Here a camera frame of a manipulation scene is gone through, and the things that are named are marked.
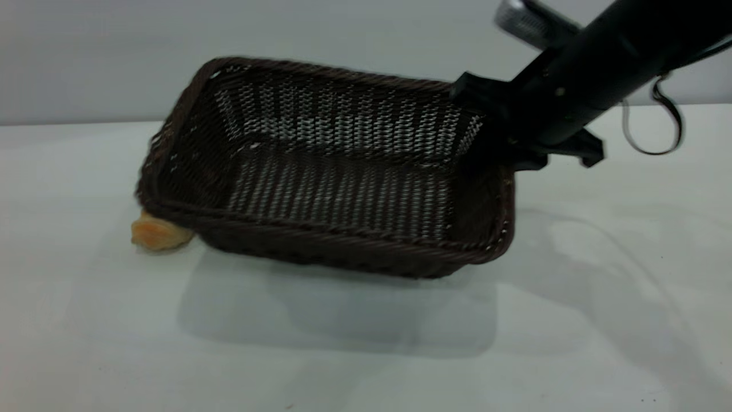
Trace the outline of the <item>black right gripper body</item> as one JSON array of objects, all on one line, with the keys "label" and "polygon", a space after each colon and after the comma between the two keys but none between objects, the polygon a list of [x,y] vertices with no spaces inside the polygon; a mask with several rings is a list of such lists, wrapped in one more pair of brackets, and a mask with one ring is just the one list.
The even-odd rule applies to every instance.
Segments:
[{"label": "black right gripper body", "polygon": [[585,127],[599,116],[589,100],[598,82],[606,37],[580,34],[560,49],[547,49],[512,81],[499,81],[471,72],[452,84],[450,99],[463,109],[504,123],[515,166],[515,152],[530,150],[577,157],[590,168],[604,159],[602,140]]}]

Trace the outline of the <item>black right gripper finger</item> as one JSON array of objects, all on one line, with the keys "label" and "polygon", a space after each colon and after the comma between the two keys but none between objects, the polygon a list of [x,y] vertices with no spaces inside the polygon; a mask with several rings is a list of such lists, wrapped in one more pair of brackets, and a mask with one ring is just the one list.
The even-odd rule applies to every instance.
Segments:
[{"label": "black right gripper finger", "polygon": [[481,169],[510,161],[512,146],[502,121],[485,117],[466,151],[466,169]]},{"label": "black right gripper finger", "polygon": [[539,171],[547,166],[548,161],[547,154],[518,150],[515,152],[515,171]]}]

